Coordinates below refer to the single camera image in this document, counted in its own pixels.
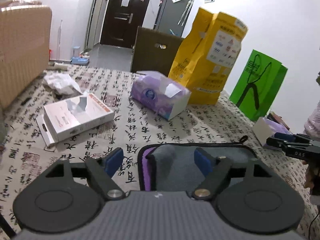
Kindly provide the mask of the person's right hand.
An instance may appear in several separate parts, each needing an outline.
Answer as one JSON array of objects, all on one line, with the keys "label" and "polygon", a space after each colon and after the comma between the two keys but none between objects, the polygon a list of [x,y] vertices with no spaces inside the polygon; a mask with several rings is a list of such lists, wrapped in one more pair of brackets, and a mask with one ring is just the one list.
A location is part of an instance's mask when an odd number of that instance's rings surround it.
[{"label": "person's right hand", "polygon": [[319,167],[315,164],[308,163],[307,161],[303,161],[302,163],[303,165],[308,166],[305,173],[304,188],[313,189],[315,186],[315,177],[319,176]]}]

